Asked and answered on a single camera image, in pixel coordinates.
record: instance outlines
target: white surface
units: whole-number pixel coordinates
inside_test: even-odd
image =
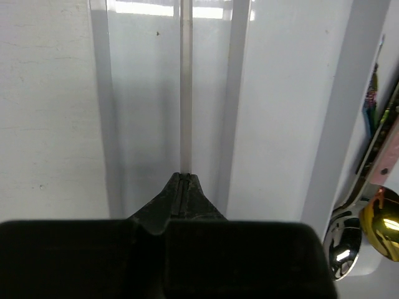
[[[108,217],[85,1],[0,2],[0,222]]]
[[[340,299],[398,298],[398,263],[383,258],[377,271],[345,277],[335,284]]]
[[[172,7],[177,13],[121,12],[120,2],[108,4],[116,11],[109,12],[108,21],[126,216],[160,192],[180,168],[178,1],[156,3],[164,4],[165,12]],[[224,1],[195,1],[195,9],[224,5]],[[228,18],[193,20],[193,173],[211,200],[221,154],[230,23]]]
[[[230,30],[230,50],[226,79],[223,129],[221,134],[220,161],[217,194],[214,203],[226,213],[231,184],[231,170],[237,128],[237,115],[243,83],[244,58],[248,35],[248,19],[251,20],[251,0],[235,1]]]
[[[351,3],[252,4],[230,219],[300,219]]]
[[[348,277],[373,273],[380,265],[382,259],[384,257],[368,243],[366,236],[362,234],[362,246],[359,257],[352,271],[349,272]]]

